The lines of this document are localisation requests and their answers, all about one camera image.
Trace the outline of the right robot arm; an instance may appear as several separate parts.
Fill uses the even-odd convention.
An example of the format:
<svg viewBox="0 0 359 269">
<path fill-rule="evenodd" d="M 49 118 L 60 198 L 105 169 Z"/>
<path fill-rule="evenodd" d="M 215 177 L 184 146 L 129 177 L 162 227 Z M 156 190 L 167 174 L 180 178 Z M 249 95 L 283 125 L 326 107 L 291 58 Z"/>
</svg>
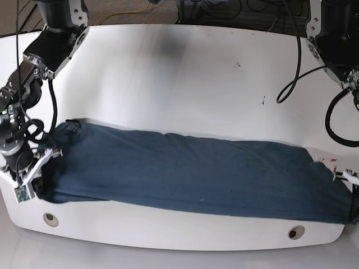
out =
<svg viewBox="0 0 359 269">
<path fill-rule="evenodd" d="M 52 158 L 62 156 L 53 140 L 57 123 L 57 102 L 53 80 L 72 59 L 89 32 L 88 9 L 82 0 L 37 1 L 44 28 L 25 49 L 23 60 L 1 88 L 1 155 L 9 172 L 18 203 L 35 197 L 41 189 L 42 167 Z M 43 81 L 48 81 L 53 104 L 50 130 L 30 118 L 26 111 L 42 95 Z"/>
</svg>

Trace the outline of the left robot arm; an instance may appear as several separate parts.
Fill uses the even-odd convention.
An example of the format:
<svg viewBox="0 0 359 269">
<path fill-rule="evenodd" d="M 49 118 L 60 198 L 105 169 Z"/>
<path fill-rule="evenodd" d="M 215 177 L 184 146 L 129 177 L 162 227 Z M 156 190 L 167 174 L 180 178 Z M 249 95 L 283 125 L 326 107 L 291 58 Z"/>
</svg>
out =
<svg viewBox="0 0 359 269">
<path fill-rule="evenodd" d="M 306 25 L 307 46 L 314 50 L 313 55 L 318 56 L 318 61 L 322 63 L 327 74 L 334 80 L 343 90 L 349 93 L 349 86 L 345 86 L 346 79 L 350 68 L 356 65 L 354 60 L 354 39 L 348 37 L 348 29 L 350 28 L 350 20 L 353 19 L 355 11 L 355 1 L 309 1 L 309 20 Z M 340 191 L 344 187 L 339 181 L 332 181 L 332 175 L 329 176 L 329 170 L 323 166 L 321 162 L 312 162 L 310 168 L 314 168 L 314 175 L 318 176 L 319 172 L 323 172 L 325 181 L 321 183 L 329 183 L 334 185 L 334 192 Z M 331 223 L 356 224 L 358 222 L 358 187 L 353 185 L 353 193 L 350 193 L 350 209 L 344 211 L 344 215 L 329 216 L 330 212 L 324 214 L 314 212 L 311 209 L 310 214 L 304 215 L 305 218 L 300 220 L 306 221 L 325 221 Z"/>
</svg>

